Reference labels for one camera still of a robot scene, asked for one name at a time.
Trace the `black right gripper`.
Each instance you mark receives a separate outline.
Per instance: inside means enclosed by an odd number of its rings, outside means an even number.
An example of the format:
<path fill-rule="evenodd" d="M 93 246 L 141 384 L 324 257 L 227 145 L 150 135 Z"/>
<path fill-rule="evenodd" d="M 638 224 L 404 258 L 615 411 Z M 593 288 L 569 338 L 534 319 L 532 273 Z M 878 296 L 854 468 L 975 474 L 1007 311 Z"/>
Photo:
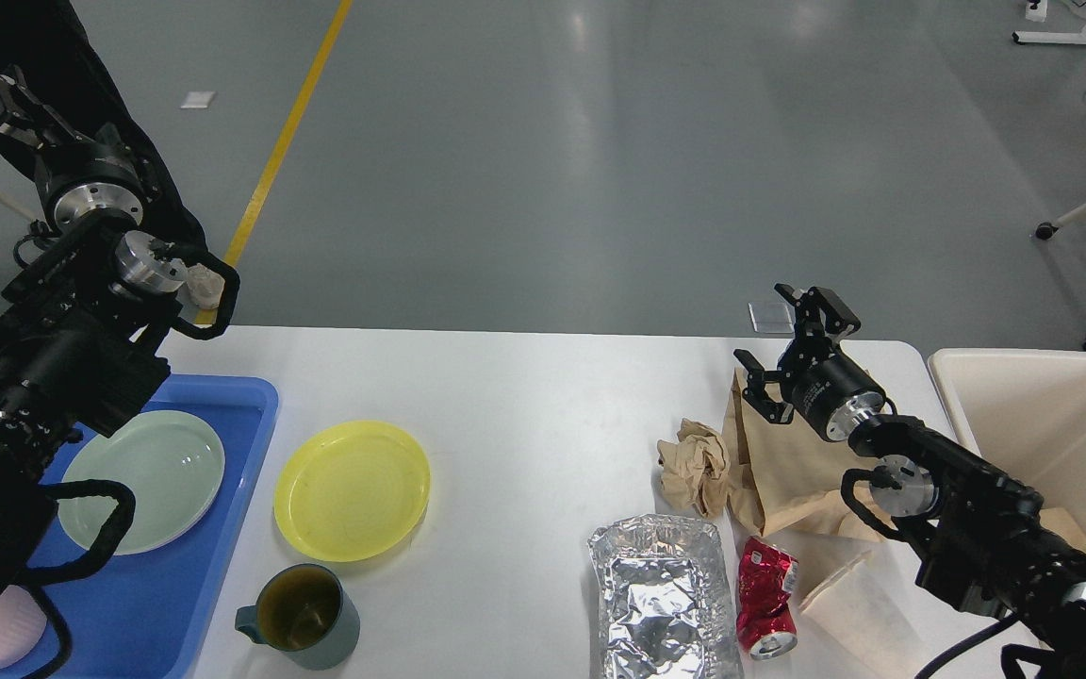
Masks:
<path fill-rule="evenodd" d="M 733 351 L 745 374 L 741 397 L 763 422 L 787 425 L 798 414 L 823 441 L 845 441 L 887 406 L 883 387 L 839 349 L 862 322 L 832 289 L 784 282 L 773 289 L 793 309 L 794 337 L 776 370 L 763 369 L 746 349 Z M 780 387 L 780 400 L 768 392 L 772 383 Z"/>

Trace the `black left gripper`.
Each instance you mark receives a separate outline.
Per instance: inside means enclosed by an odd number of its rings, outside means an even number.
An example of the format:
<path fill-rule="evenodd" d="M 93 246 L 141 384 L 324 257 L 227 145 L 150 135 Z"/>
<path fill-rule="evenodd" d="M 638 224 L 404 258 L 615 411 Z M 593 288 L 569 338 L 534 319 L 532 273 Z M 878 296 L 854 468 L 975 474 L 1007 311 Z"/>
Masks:
<path fill-rule="evenodd" d="M 65 229 L 102 209 L 121 211 L 138 226 L 146 221 L 146 185 L 115 125 L 79 133 L 27 87 L 18 68 L 0 74 L 0 141 L 33 158 L 48 226 Z"/>

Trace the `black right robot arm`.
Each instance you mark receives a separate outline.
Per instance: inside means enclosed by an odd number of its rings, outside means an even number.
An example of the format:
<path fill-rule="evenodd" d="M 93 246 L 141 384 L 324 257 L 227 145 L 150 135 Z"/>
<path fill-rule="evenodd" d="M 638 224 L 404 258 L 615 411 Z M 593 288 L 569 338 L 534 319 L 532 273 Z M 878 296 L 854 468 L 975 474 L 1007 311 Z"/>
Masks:
<path fill-rule="evenodd" d="M 793 338 L 769 370 L 745 349 L 740 395 L 771 424 L 801 417 L 823 441 L 843 441 L 875 467 L 848 469 L 845 506 L 879 536 L 919 558 L 915 584 L 992 626 L 949 646 L 919 671 L 930 678 L 961 654 L 1025 624 L 1039 646 L 1008 644 L 1000 667 L 1021 678 L 1086 678 L 1086 554 L 1040 520 L 1037 489 L 900 414 L 883 387 L 839 342 L 861 320 L 826 288 L 776 284 L 793 310 Z"/>

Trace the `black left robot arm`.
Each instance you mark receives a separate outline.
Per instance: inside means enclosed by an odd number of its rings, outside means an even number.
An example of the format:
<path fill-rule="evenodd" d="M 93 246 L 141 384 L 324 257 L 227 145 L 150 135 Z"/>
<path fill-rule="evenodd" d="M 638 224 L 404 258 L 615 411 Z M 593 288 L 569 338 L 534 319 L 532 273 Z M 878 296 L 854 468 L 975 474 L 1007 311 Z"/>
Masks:
<path fill-rule="evenodd" d="M 73 128 L 0 73 L 0 141 L 35 159 L 49 246 L 3 289 L 0 315 L 0 601 L 18 588 L 55 628 L 48 678 L 70 661 L 72 632 L 49 584 L 103 569 L 132 527 L 137 499 L 108 480 L 45 483 L 78 426 L 116 433 L 171 375 L 168 332 L 212 340 L 227 330 L 239 275 L 203 246 L 152 232 L 156 183 L 113 124 Z"/>

